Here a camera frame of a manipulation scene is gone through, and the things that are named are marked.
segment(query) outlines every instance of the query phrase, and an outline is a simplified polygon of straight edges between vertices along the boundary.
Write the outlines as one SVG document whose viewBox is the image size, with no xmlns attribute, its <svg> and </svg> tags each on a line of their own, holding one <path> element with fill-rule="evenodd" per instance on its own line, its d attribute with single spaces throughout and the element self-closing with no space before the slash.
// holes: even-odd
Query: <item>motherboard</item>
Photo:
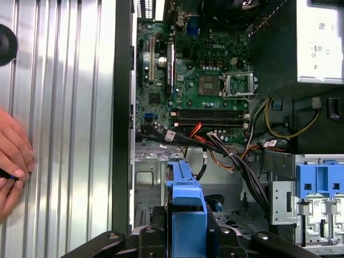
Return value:
<svg viewBox="0 0 344 258">
<path fill-rule="evenodd" d="M 201 32 L 197 16 L 183 26 L 139 22 L 136 129 L 216 132 L 243 144 L 249 122 L 248 34 Z"/>
</svg>

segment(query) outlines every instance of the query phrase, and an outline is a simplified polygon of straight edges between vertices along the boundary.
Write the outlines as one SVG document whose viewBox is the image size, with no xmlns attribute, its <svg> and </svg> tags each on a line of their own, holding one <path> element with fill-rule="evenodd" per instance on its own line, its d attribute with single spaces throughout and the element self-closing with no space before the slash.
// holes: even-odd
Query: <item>expansion slot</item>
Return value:
<svg viewBox="0 0 344 258">
<path fill-rule="evenodd" d="M 170 97 L 173 93 L 174 87 L 174 44 L 167 44 L 167 57 L 166 57 L 166 96 Z"/>
<path fill-rule="evenodd" d="M 148 80 L 154 81 L 154 55 L 155 55 L 155 37 L 149 39 L 149 74 Z"/>
</svg>

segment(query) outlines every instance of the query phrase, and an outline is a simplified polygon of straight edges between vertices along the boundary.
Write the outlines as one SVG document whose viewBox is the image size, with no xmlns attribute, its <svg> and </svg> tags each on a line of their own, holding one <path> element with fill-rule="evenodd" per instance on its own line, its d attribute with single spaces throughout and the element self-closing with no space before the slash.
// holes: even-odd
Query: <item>green circuit board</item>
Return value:
<svg viewBox="0 0 344 258">
<path fill-rule="evenodd" d="M 188 36 L 176 34 L 176 87 L 173 101 L 177 108 L 248 110 L 246 99 L 223 99 L 222 73 L 248 71 L 248 35 L 219 32 Z M 248 78 L 233 77 L 232 93 L 247 92 Z"/>
<path fill-rule="evenodd" d="M 185 110 L 247 111 L 246 99 L 226 99 L 219 92 L 209 91 L 208 78 L 213 78 L 221 86 L 220 76 L 225 72 L 247 71 L 247 35 L 210 33 L 207 35 L 188 36 L 183 31 L 174 35 L 175 42 L 175 86 L 172 96 L 166 95 L 166 71 L 159 68 L 159 58 L 166 57 L 166 41 L 171 37 L 170 27 L 163 23 L 138 23 L 138 62 L 137 62 L 137 102 L 136 129 L 141 125 L 153 123 L 155 128 L 164 132 L 173 130 L 188 135 L 190 128 L 174 127 L 171 111 L 175 108 Z M 151 65 L 151 39 L 154 37 L 154 63 Z M 154 79 L 150 68 L 154 67 Z M 199 94 L 199 80 L 203 80 L 206 95 Z M 233 91 L 243 92 L 248 87 L 245 78 L 234 78 L 231 82 Z M 242 144 L 246 141 L 242 127 L 207 128 L 206 132 L 215 131 L 227 144 Z"/>
<path fill-rule="evenodd" d="M 153 122 L 156 123 L 158 130 L 170 128 L 170 115 L 168 107 L 168 99 L 164 94 L 165 86 L 165 71 L 158 69 L 156 63 L 154 64 L 154 81 L 149 82 L 148 71 L 149 67 L 149 40 L 151 37 L 160 38 L 157 34 L 161 35 L 161 39 L 157 39 L 154 60 L 157 62 L 164 52 L 159 48 L 159 40 L 162 42 L 169 37 L 168 28 L 163 23 L 138 23 L 138 55 L 142 55 L 142 63 L 138 62 L 137 67 L 137 101 L 136 101 L 136 128 L 139 130 L 141 125 L 145 123 L 147 118 L 145 114 L 153 114 Z M 159 96 L 156 100 L 157 104 L 152 104 L 152 98 L 149 96 Z"/>
</svg>

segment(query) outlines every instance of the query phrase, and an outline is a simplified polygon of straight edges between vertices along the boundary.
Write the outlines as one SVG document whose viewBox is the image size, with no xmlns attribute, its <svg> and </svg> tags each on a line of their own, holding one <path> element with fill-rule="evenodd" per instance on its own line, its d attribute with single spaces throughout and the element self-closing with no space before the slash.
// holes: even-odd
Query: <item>ribbed metal panel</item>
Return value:
<svg viewBox="0 0 344 258">
<path fill-rule="evenodd" d="M 2 225 L 0 257 L 60 257 L 110 229 L 115 0 L 0 0 L 19 52 L 0 67 L 0 106 L 37 160 Z"/>
</svg>

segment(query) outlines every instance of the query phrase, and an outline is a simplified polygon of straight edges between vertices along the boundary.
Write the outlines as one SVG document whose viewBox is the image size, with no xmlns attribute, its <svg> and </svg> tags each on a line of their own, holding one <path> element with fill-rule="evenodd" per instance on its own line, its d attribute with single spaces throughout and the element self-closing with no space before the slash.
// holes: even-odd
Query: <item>screw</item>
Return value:
<svg viewBox="0 0 344 258">
<path fill-rule="evenodd" d="M 154 233 L 154 232 L 155 232 L 155 230 L 154 230 L 154 229 L 152 229 L 152 228 L 148 228 L 148 229 L 146 229 L 146 232 L 147 232 L 147 233 Z"/>
<path fill-rule="evenodd" d="M 117 238 L 119 238 L 119 235 L 117 235 L 117 234 L 111 234 L 111 235 L 109 236 L 109 238 L 110 238 L 110 239 L 117 239 Z"/>
<path fill-rule="evenodd" d="M 267 235 L 263 234 L 263 233 L 259 233 L 258 237 L 263 239 L 263 240 L 268 240 L 269 239 L 269 237 Z"/>
<path fill-rule="evenodd" d="M 330 239 L 329 242 L 330 242 L 330 244 L 333 245 L 333 246 L 338 245 L 337 239 L 333 239 L 333 238 L 332 238 L 332 239 Z"/>
<path fill-rule="evenodd" d="M 221 232 L 228 234 L 230 232 L 230 230 L 228 228 L 222 227 Z"/>
</svg>

